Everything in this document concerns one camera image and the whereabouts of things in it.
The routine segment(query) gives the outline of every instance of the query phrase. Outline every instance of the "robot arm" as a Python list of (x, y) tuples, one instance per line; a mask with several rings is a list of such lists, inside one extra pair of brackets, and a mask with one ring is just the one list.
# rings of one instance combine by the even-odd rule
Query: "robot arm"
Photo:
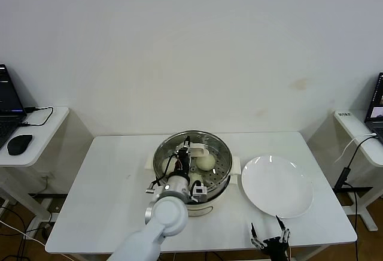
[(145, 213), (146, 227), (128, 236), (108, 261), (155, 261), (160, 255), (160, 246), (165, 238), (179, 234), (185, 228), (189, 216), (185, 204), (192, 200), (188, 176), (191, 158), (189, 147), (188, 136), (183, 146), (169, 158), (170, 162), (172, 156), (176, 156), (178, 164), (169, 174), (167, 183), (153, 189), (165, 177), (169, 162), (164, 175), (152, 182), (147, 189), (147, 193), (154, 194), (154, 198), (152, 206)]
[(146, 227), (128, 236), (108, 261), (157, 260), (165, 237), (179, 234), (185, 228), (187, 219), (187, 208), (182, 200), (173, 196), (158, 200)]

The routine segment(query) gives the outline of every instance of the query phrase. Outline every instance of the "cable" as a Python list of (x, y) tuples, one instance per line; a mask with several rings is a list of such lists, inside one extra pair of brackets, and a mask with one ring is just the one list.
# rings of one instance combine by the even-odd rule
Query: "cable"
[(33, 198), (33, 197), (36, 197), (37, 196), (37, 194), (40, 194), (41, 192), (44, 192), (44, 191), (46, 191), (47, 190), (47, 188), (48, 188), (48, 176), (45, 176), (44, 177), (44, 179), (45, 179), (45, 188), (44, 189), (42, 189), (42, 190), (40, 190), (39, 192), (37, 192), (36, 194), (33, 194), (31, 197)]
[(347, 168), (349, 168), (349, 167), (351, 166), (351, 163), (352, 163), (352, 161), (354, 160), (354, 157), (355, 157), (355, 155), (357, 154), (359, 147), (360, 147), (363, 143), (365, 143), (367, 140), (369, 140), (369, 139), (371, 139), (371, 138), (376, 138), (376, 135), (371, 136), (371, 137), (368, 137), (368, 138), (366, 138), (365, 140), (363, 140), (361, 143), (359, 143), (359, 145), (357, 146), (357, 149), (355, 149), (354, 155), (352, 156), (351, 160), (349, 161), (349, 164), (348, 164)]
[(358, 136), (354, 137), (354, 138), (353, 138), (353, 139), (346, 145), (345, 149), (343, 149), (343, 152), (342, 152), (341, 156), (339, 156), (339, 157), (334, 161), (333, 164), (335, 164), (336, 162), (340, 161), (340, 159), (341, 159), (341, 158), (343, 157), (343, 155), (345, 154), (346, 149), (351, 145), (351, 143), (352, 143), (355, 139), (360, 138), (360, 137), (363, 137), (363, 136), (376, 136), (376, 133), (370, 133), (370, 134), (358, 135)]
[[(350, 188), (354, 189), (352, 185), (348, 184), (347, 182), (345, 182), (345, 184), (347, 186), (350, 186)], [(355, 230), (355, 233), (357, 234), (358, 236), (358, 232), (357, 232), (357, 221), (358, 221), (358, 199), (357, 199), (357, 192), (354, 190), (354, 198), (355, 198), (355, 223), (354, 223), (354, 230)], [(356, 239), (355, 241), (355, 255), (356, 255), (356, 261), (359, 260), (359, 256), (358, 256), (358, 239)]]
[[(52, 212), (49, 212), (49, 213), (50, 213), (50, 217), (49, 217), (48, 223), (50, 223), (51, 220), (52, 220)], [(44, 227), (39, 227), (39, 228), (36, 228), (36, 229), (27, 230), (27, 231), (25, 231), (25, 233), (32, 232), (32, 231), (38, 231), (38, 230), (41, 230), (41, 229), (44, 229), (44, 228), (46, 228), (46, 225), (45, 225)], [(15, 233), (15, 234), (0, 234), (0, 236), (17, 236), (17, 235), (20, 235), (20, 234), (21, 234), (21, 233)]]
[[(4, 225), (6, 225), (7, 227), (9, 227), (9, 228), (11, 228), (11, 229), (13, 229), (13, 230), (16, 230), (16, 231), (18, 231), (19, 233), (21, 233), (22, 235), (24, 235), (24, 236), (25, 236), (27, 239), (31, 239), (31, 240), (33, 240), (33, 241), (35, 241), (35, 242), (37, 242), (37, 243), (39, 243), (39, 244), (41, 244), (42, 246), (44, 246), (44, 247), (45, 247), (45, 244), (44, 244), (44, 243), (42, 243), (41, 241), (38, 241), (38, 240), (36, 240), (36, 239), (34, 239), (34, 238), (32, 238), (32, 237), (29, 237), (27, 234), (25, 234), (25, 233), (23, 233), (22, 231), (20, 231), (20, 230), (16, 229), (15, 227), (12, 227), (12, 226), (10, 226), (10, 225), (6, 224), (6, 222), (4, 222), (4, 221), (0, 220), (0, 223), (2, 223), (2, 224), (4, 224)], [(65, 258), (67, 258), (67, 259), (69, 259), (69, 260), (71, 260), (71, 261), (75, 261), (74, 259), (72, 259), (72, 258), (68, 257), (67, 255), (64, 255), (64, 254), (60, 254), (60, 255), (61, 255), (61, 256), (64, 256)]]
[(168, 168), (169, 168), (170, 160), (172, 159), (173, 156), (177, 156), (177, 154), (173, 153), (172, 155), (170, 155), (169, 160), (168, 160), (168, 164), (166, 165), (165, 172), (163, 173), (163, 176), (161, 176), (160, 178), (157, 178), (156, 180), (152, 181), (151, 183), (153, 185), (155, 185), (157, 183), (157, 185), (160, 186), (159, 181), (166, 176), (166, 173), (167, 173)]
[(199, 183), (199, 186), (202, 185), (201, 181), (199, 181), (199, 180), (196, 180), (196, 181), (193, 182), (193, 185), (191, 185), (191, 189), (190, 189), (190, 195), (191, 195), (192, 197), (193, 197), (193, 189), (194, 189), (194, 186), (195, 186), (197, 183)]
[[(21, 218), (20, 215), (18, 215), (15, 211), (7, 208), (7, 207), (3, 207), (3, 206), (0, 206), (0, 208), (3, 208), (9, 212), (12, 212), (13, 214), (15, 214), (20, 220), (21, 222), (23, 223), (23, 227), (24, 227), (24, 231), (26, 231), (26, 226), (25, 226), (25, 223), (24, 223), (24, 220)], [(8, 257), (16, 257), (16, 260), (18, 261), (19, 258), (22, 259), (22, 256), (23, 256), (23, 252), (24, 252), (24, 247), (25, 247), (25, 242), (24, 242), (24, 237), (22, 237), (21, 241), (20, 241), (20, 245), (19, 245), (19, 249), (17, 249), (17, 254), (16, 255), (8, 255), (6, 258)]]
[(33, 111), (37, 111), (37, 110), (47, 110), (47, 109), (51, 109), (50, 111), (50, 114), (48, 115), (48, 117), (44, 120), (43, 123), (40, 123), (39, 125), (36, 125), (36, 124), (33, 124), (33, 123), (28, 123), (28, 122), (23, 122), (23, 123), (19, 123), (19, 126), (43, 126), (47, 123), (48, 119), (51, 117), (51, 115), (53, 114), (53, 107), (42, 107), (42, 108), (34, 108), (31, 112)]
[[(216, 252), (213, 252), (213, 251), (210, 251), (210, 252), (213, 253), (214, 255), (216, 255), (221, 261), (224, 261), (224, 260), (222, 259), (222, 257), (219, 256)], [(208, 261), (208, 253), (209, 253), (209, 252), (205, 252), (205, 261)]]
[(335, 186), (334, 186), (334, 191), (335, 191), (335, 192), (338, 192), (338, 191), (342, 188), (342, 186), (345, 184), (345, 182), (347, 181), (347, 177), (348, 177), (348, 175), (349, 175), (349, 173), (350, 173), (350, 171), (351, 171), (350, 166), (351, 166), (351, 164), (352, 164), (352, 161), (354, 160), (355, 155), (356, 155), (357, 152), (358, 152), (359, 147), (361, 147), (361, 145), (362, 145), (363, 143), (365, 143), (367, 140), (369, 140), (369, 139), (371, 139), (371, 138), (377, 138), (377, 136), (376, 136), (376, 135), (374, 135), (374, 136), (370, 136), (370, 137), (366, 138), (365, 140), (363, 140), (361, 143), (358, 144), (358, 146), (357, 146), (357, 148), (355, 149), (355, 152), (354, 152), (354, 154), (353, 154), (351, 160), (349, 161), (348, 166), (347, 166), (347, 167), (344, 167), (344, 169), (342, 170), (340, 176), (338, 177), (338, 180), (337, 180), (336, 183), (335, 183)]

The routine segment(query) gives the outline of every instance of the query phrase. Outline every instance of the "wooden floor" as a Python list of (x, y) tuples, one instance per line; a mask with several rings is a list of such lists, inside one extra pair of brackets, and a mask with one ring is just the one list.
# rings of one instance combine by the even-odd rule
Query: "wooden floor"
[[(351, 202), (346, 194), (340, 195), (342, 205), (349, 205)], [(49, 208), (52, 212), (58, 212), (63, 203), (62, 199), (54, 200), (53, 204)], [(26, 224), (32, 220), (32, 214), (23, 206), (17, 204), (10, 206), (10, 209), (19, 213)], [(380, 228), (377, 232), (369, 232), (364, 226), (360, 217), (358, 217), (358, 247), (359, 247), (359, 260), (360, 261), (382, 261), (383, 260), (383, 199), (378, 199), (368, 207), (374, 221)], [(349, 218), (354, 224), (354, 217)], [(8, 224), (21, 229), (22, 223), (12, 213), (6, 213), (2, 216), (2, 220)], [(16, 233), (12, 229), (0, 224), (0, 234), (12, 234)], [(45, 243), (45, 240), (41, 236), (41, 232), (36, 234), (36, 238)], [(21, 241), (20, 236), (0, 236), (0, 261), (8, 255), (15, 255), (19, 248)], [(294, 256), (298, 249), (292, 250)], [(260, 252), (256, 250), (249, 251), (225, 251), (216, 252), (223, 260), (248, 260), (248, 259), (265, 259)], [(33, 241), (27, 241), (25, 247), (25, 257), (28, 257), (31, 261), (64, 261), (65, 257), (60, 255), (50, 255), (45, 252), (44, 247)], [(174, 254), (162, 254), (160, 259), (162, 261), (173, 261)], [(205, 253), (177, 253), (175, 255), (176, 261), (204, 261)], [(210, 252), (207, 255), (207, 261), (220, 260), (214, 253)], [(318, 255), (314, 256), (311, 261), (340, 261), (340, 260), (355, 260), (355, 247), (354, 244), (336, 245), (327, 248)], [(16, 258), (9, 257), (4, 261), (16, 261)]]

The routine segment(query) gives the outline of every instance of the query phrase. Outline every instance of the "black mouse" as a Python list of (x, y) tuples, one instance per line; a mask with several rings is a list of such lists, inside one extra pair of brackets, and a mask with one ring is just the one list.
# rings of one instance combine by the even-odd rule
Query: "black mouse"
[(9, 140), (7, 148), (10, 155), (19, 155), (22, 154), (28, 147), (30, 141), (32, 140), (31, 134), (23, 134), (15, 136)]

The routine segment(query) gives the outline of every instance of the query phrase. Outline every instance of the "white table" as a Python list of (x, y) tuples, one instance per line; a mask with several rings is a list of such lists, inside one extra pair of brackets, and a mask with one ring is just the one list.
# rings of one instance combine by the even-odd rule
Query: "white table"
[[(342, 125), (345, 131), (351, 138), (359, 136), (355, 143), (359, 144), (366, 136), (364, 134), (371, 133), (371, 130), (364, 124), (364, 118), (366, 117), (366, 111), (364, 110), (337, 110), (334, 112), (336, 120)], [(383, 145), (377, 139), (370, 139), (360, 146), (361, 152), (366, 156), (367, 160), (376, 167), (383, 166)], [(355, 203), (355, 197), (353, 193), (348, 194)], [(377, 231), (378, 227), (373, 221), (370, 213), (367, 210), (367, 206), (383, 195), (383, 183), (374, 186), (363, 197), (358, 198), (358, 214), (362, 218), (369, 231)], [(351, 206), (344, 206), (344, 210), (347, 215), (355, 214), (355, 204)]]
[[(25, 168), (33, 165), (63, 123), (68, 113), (68, 107), (54, 107), (53, 114), (44, 126), (18, 128), (10, 139), (22, 134), (33, 135), (32, 141), (24, 153), (17, 156), (9, 155), (7, 144), (0, 149), (0, 193), (5, 197), (3, 206), (6, 207), (9, 203), (19, 201), (29, 211), (33, 212), (36, 217), (30, 223), (28, 230), (34, 229), (38, 227), (42, 221), (48, 221), (50, 219), (51, 216), (47, 208), (50, 205), (51, 199), (47, 198), (43, 200), (42, 204), (39, 204), (28, 195), (23, 185), (20, 184), (6, 168)], [(29, 114), (25, 121), (31, 124), (40, 124), (49, 114), (50, 110), (35, 111)], [(55, 221), (57, 216), (58, 214), (52, 214), (51, 221)], [(35, 233), (35, 231), (32, 231), (29, 235), (33, 237)]]
[[(305, 169), (312, 180), (314, 202), (299, 218), (285, 220), (290, 245), (311, 248), (297, 258), (308, 260), (328, 245), (353, 242), (357, 235), (298, 132), (217, 134), (242, 167), (262, 154), (280, 155)], [(110, 254), (125, 237), (144, 226), (145, 194), (153, 173), (144, 169), (147, 157), (167, 135), (101, 136), (93, 140), (49, 237), (45, 250), (65, 254)], [(258, 210), (230, 184), (214, 210), (189, 218), (186, 228), (168, 238), (163, 252), (254, 249), (250, 223), (260, 238), (278, 236), (275, 217)]]

